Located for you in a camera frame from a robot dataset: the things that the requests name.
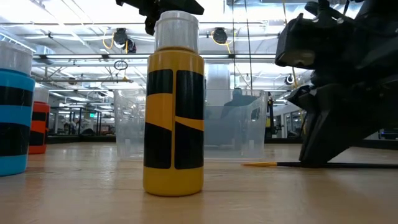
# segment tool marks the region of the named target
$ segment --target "orange container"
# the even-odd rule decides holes
[[[50,105],[35,101],[30,128],[29,154],[43,154],[47,148]]]

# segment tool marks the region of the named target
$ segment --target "white bottle cap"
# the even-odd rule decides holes
[[[49,91],[46,88],[35,87],[33,94],[33,101],[48,103],[49,102]]]
[[[198,52],[198,19],[183,11],[166,11],[155,25],[155,50],[183,47]]]
[[[30,76],[33,52],[26,47],[0,41],[0,68],[25,73]]]

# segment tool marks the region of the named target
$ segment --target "wooden table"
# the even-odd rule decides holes
[[[298,145],[267,145],[294,161]],[[350,149],[338,162],[396,162],[398,151]],[[142,189],[142,162],[116,145],[50,145],[27,172],[0,178],[0,223],[397,223],[398,171],[242,167],[206,162],[203,192],[164,198]]]

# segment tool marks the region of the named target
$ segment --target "yellow bottle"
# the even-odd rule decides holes
[[[160,196],[203,186],[204,61],[197,54],[198,20],[167,11],[156,23],[148,58],[144,189]]]

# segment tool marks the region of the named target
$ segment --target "clear plastic bin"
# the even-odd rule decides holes
[[[206,91],[205,159],[262,159],[268,94],[233,92]]]
[[[144,90],[114,91],[116,145],[121,159],[142,159],[145,127]]]
[[[121,159],[142,159],[144,151],[145,93],[115,93],[116,143]],[[205,159],[264,158],[267,92],[207,90],[205,102]]]

